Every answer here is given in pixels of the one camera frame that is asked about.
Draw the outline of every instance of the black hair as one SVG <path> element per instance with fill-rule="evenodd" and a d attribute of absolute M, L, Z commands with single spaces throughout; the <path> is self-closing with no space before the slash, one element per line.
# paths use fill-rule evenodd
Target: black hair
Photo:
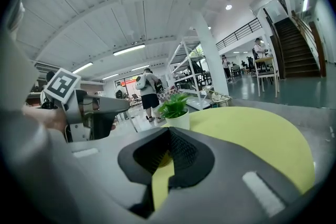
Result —
<path fill-rule="evenodd" d="M 54 75 L 55 73 L 53 71 L 49 71 L 46 75 L 47 82 L 49 82 L 53 78 Z"/>

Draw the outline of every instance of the black shorts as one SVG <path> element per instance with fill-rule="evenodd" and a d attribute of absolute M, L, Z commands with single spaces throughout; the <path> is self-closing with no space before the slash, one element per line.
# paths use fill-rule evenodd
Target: black shorts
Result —
<path fill-rule="evenodd" d="M 156 93 L 146 94 L 141 97 L 143 109 L 156 108 L 159 105 L 159 99 Z"/>

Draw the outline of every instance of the pillar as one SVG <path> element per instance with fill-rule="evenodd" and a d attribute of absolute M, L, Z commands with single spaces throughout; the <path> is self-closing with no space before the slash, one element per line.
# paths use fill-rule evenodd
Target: pillar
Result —
<path fill-rule="evenodd" d="M 208 28 L 208 24 L 198 10 L 192 11 L 192 20 L 193 26 L 195 27 L 201 42 L 206 62 L 209 66 L 214 89 L 219 93 L 228 95 L 229 91 L 222 66 L 222 60 L 216 47 L 216 41 Z"/>

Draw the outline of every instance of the high table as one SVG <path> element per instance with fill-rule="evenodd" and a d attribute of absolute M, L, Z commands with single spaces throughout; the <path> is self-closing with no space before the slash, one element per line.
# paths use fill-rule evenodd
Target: high table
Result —
<path fill-rule="evenodd" d="M 314 184 L 313 158 L 306 139 L 276 114 L 238 106 L 201 110 L 190 114 L 190 130 L 245 147 L 286 175 L 301 193 Z M 172 175 L 173 162 L 153 175 L 156 209 L 168 195 L 168 178 Z"/>

